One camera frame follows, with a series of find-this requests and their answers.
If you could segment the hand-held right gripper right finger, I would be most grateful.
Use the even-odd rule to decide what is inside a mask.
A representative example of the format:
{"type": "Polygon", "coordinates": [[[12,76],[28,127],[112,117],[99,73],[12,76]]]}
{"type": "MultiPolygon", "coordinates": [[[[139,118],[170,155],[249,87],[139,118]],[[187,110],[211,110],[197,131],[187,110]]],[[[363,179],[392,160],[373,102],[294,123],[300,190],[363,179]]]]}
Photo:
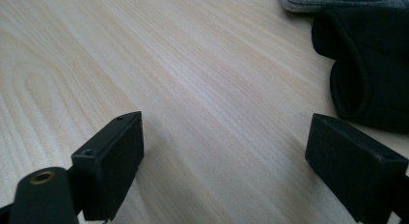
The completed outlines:
{"type": "Polygon", "coordinates": [[[409,159],[350,124],[312,117],[305,158],[357,222],[409,224],[409,159]]]}

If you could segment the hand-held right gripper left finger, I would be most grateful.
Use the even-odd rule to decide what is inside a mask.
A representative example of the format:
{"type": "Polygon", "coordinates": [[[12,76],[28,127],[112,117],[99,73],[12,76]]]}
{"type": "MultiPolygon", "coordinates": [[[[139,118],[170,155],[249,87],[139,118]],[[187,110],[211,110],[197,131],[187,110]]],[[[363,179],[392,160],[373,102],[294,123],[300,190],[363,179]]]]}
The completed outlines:
{"type": "Polygon", "coordinates": [[[113,119],[71,155],[74,204],[87,221],[112,220],[144,157],[140,111],[113,119]]]}

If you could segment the black sock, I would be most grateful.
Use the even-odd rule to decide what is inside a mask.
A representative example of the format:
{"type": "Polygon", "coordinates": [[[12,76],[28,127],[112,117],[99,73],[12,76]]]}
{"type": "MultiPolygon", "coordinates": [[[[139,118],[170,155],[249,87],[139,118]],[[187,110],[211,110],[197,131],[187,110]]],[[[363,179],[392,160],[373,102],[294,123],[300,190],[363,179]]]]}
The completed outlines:
{"type": "Polygon", "coordinates": [[[312,39],[318,54],[360,70],[409,70],[409,9],[326,10],[314,19],[312,39]]]}
{"type": "Polygon", "coordinates": [[[336,57],[330,91],[339,116],[390,132],[409,133],[409,64],[368,48],[336,57]]]}

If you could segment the grey ribbed sock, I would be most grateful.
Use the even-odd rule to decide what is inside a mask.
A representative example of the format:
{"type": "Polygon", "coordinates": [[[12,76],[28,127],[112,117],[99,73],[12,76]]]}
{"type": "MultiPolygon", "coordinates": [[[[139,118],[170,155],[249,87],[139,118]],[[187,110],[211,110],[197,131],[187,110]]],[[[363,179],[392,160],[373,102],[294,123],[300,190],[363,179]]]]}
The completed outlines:
{"type": "Polygon", "coordinates": [[[316,13],[324,9],[353,7],[409,8],[409,0],[280,0],[293,13],[316,13]]]}

